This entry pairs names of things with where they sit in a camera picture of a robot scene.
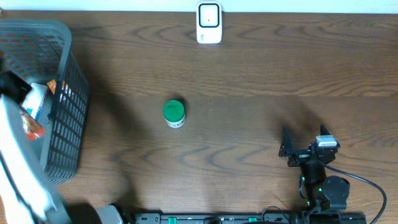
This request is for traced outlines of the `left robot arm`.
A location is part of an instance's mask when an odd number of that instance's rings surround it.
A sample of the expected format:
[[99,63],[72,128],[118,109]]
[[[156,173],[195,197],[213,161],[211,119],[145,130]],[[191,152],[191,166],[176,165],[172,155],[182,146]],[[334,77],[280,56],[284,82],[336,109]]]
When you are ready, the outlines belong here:
[[67,205],[49,182],[22,126],[21,103],[31,86],[1,72],[1,198],[8,223],[126,223],[115,205]]

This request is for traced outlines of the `white green medicine box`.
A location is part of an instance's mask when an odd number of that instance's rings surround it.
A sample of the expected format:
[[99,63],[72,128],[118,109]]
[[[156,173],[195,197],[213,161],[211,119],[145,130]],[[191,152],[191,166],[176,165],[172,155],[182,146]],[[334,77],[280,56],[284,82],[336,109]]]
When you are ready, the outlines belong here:
[[47,85],[38,83],[31,84],[31,91],[27,94],[22,107],[35,119],[38,120],[40,110],[43,107],[44,101],[49,92]]

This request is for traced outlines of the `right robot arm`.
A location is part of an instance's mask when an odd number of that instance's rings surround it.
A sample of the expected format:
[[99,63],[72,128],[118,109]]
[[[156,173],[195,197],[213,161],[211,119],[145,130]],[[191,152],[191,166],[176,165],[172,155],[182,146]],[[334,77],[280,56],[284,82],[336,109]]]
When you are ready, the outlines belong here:
[[299,192],[317,213],[339,212],[347,208],[350,183],[339,176],[326,174],[326,165],[336,159],[340,144],[324,125],[307,149],[295,149],[287,128],[282,129],[279,157],[288,159],[289,167],[299,167]]

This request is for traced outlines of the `green lid white jar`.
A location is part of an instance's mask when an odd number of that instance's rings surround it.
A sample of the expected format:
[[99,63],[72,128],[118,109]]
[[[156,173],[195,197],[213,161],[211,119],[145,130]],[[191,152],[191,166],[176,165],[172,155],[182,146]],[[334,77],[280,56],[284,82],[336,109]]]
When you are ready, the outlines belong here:
[[163,107],[163,116],[171,128],[180,128],[185,123],[185,107],[178,100],[170,100]]

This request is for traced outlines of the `orange candy bar wrapper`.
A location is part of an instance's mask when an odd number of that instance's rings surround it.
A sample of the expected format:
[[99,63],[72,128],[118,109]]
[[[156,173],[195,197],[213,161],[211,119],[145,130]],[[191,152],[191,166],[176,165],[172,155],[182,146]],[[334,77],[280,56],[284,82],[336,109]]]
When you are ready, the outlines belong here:
[[26,110],[21,109],[20,114],[22,118],[22,127],[29,141],[35,141],[44,136],[45,128],[36,122]]

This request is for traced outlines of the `small orange snack packet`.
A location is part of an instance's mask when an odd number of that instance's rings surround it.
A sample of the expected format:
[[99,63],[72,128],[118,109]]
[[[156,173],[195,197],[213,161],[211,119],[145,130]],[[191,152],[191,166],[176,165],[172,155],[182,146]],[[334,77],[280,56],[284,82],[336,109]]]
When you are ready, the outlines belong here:
[[[51,93],[55,94],[56,92],[56,88],[57,88],[57,81],[55,79],[50,80],[49,82],[47,82],[47,86],[50,90]],[[62,83],[62,90],[68,95],[70,96],[72,94],[71,89],[69,88],[68,84],[63,81]]]

